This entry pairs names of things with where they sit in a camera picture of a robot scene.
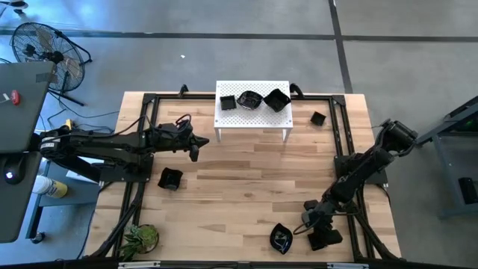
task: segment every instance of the fan guard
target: fan guard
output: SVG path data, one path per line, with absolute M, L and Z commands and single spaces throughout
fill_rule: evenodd
M 84 79 L 83 57 L 77 45 L 61 31 L 35 22 L 26 22 L 13 33 L 11 45 L 18 62 L 52 61 L 55 77 L 49 88 L 59 92 L 76 89 Z

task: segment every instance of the wheel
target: wheel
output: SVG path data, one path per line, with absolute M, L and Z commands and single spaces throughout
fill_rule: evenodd
M 37 236 L 35 236 L 35 238 L 32 238 L 30 240 L 31 240 L 31 243 L 38 244 L 41 241 L 43 241 L 43 239 L 45 239 L 45 233 L 44 232 L 37 232 Z

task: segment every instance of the black square bowl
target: black square bowl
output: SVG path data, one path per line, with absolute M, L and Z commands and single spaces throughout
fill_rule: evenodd
M 221 96 L 221 110 L 229 110 L 236 108 L 236 98 L 235 96 Z
M 311 122 L 315 124 L 316 126 L 322 126 L 324 120 L 326 120 L 326 117 L 316 111 L 314 112 L 311 118 Z
M 280 112 L 291 102 L 291 98 L 286 96 L 281 90 L 275 89 L 271 91 L 268 96 L 264 97 L 264 102 L 275 112 Z

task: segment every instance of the table leg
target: table leg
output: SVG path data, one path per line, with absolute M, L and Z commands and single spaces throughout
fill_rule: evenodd
M 221 141 L 221 129 L 219 128 L 214 128 L 215 132 L 216 132 L 216 139 L 217 139 L 217 142 L 220 142 Z
M 282 130 L 282 140 L 287 142 L 287 139 L 289 138 L 289 135 L 291 134 L 292 129 L 283 129 Z

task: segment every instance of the green plant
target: green plant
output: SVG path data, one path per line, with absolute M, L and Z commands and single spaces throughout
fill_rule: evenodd
M 129 233 L 125 235 L 128 242 L 121 247 L 123 261 L 131 261 L 136 254 L 144 254 L 153 250 L 159 241 L 159 234 L 153 225 L 136 226 L 126 228 Z

